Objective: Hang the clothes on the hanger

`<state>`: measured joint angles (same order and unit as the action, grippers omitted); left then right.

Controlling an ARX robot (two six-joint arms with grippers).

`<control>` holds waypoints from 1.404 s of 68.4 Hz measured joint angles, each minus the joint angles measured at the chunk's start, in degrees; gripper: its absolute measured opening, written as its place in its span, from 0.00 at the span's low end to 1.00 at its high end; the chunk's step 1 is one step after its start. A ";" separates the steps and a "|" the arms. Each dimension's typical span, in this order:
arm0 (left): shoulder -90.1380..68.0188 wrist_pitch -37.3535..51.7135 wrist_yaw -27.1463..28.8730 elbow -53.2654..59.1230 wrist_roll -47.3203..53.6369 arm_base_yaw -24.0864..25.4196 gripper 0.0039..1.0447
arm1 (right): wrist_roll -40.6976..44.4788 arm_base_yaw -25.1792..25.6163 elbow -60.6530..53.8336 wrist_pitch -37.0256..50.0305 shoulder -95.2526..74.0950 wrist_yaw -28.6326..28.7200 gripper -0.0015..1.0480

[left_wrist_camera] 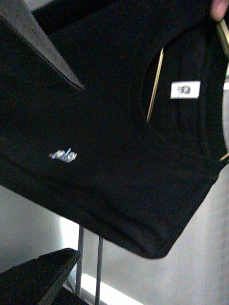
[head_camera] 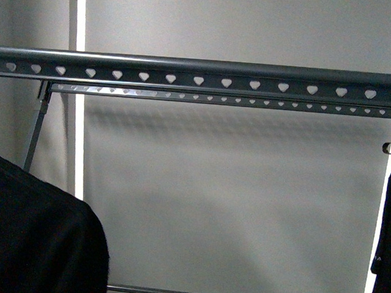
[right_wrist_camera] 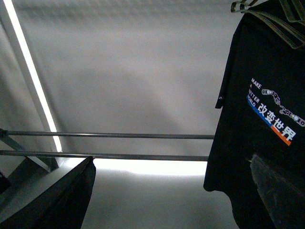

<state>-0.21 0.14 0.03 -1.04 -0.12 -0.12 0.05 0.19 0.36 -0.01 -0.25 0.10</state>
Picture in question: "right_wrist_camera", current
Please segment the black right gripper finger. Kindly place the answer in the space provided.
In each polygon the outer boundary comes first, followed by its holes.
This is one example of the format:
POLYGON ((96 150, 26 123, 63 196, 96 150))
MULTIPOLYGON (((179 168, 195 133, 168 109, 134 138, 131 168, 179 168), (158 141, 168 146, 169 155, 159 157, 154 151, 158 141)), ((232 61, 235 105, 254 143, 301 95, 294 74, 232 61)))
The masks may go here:
POLYGON ((305 227, 305 177, 252 156, 251 173, 259 196, 277 229, 305 227))

